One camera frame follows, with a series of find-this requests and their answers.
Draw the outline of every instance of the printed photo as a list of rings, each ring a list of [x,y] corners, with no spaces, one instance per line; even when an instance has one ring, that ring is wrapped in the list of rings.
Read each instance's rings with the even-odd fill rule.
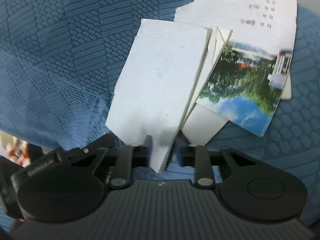
[[[197,100],[198,104],[263,136],[279,103],[292,50],[277,55],[229,42]]]

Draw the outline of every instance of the paper stack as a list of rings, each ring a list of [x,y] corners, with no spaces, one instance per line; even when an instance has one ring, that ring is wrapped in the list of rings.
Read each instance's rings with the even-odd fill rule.
[[[128,145],[151,135],[156,172],[179,130],[205,145],[230,120],[262,136],[279,99],[291,97],[296,8],[296,0],[195,0],[174,22],[142,19],[106,126]]]
[[[233,30],[184,122],[192,144],[205,145],[229,120],[264,135],[279,99],[291,98],[296,16],[296,0],[195,0],[177,8],[175,22]]]

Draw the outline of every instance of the round black disc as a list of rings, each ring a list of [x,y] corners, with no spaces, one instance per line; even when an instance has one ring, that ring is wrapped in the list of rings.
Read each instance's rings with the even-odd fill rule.
[[[235,213],[255,221],[298,217],[307,201],[305,185],[273,167],[241,167],[220,187],[220,197]]]
[[[95,210],[104,195],[102,183],[80,167],[59,166],[40,172],[18,190],[18,204],[27,218],[61,223]]]

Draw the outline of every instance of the embossed pattern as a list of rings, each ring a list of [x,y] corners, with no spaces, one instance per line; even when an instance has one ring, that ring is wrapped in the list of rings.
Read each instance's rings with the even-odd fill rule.
[[[140,19],[173,20],[175,8],[190,1],[0,0],[0,129],[65,149],[101,136]],[[292,99],[280,103],[265,136],[228,123],[208,145],[237,148],[302,179],[309,192],[306,223],[320,215],[319,26],[319,16],[299,8]],[[135,170],[148,179],[192,174],[176,156],[165,173]]]

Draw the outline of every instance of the ribbed black surface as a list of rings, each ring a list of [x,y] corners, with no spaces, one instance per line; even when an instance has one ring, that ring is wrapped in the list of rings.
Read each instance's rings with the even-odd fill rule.
[[[226,211],[216,195],[198,190],[188,180],[136,181],[113,191],[91,215],[67,224],[27,221],[11,233],[19,240],[103,239],[310,239],[298,220],[261,225]]]

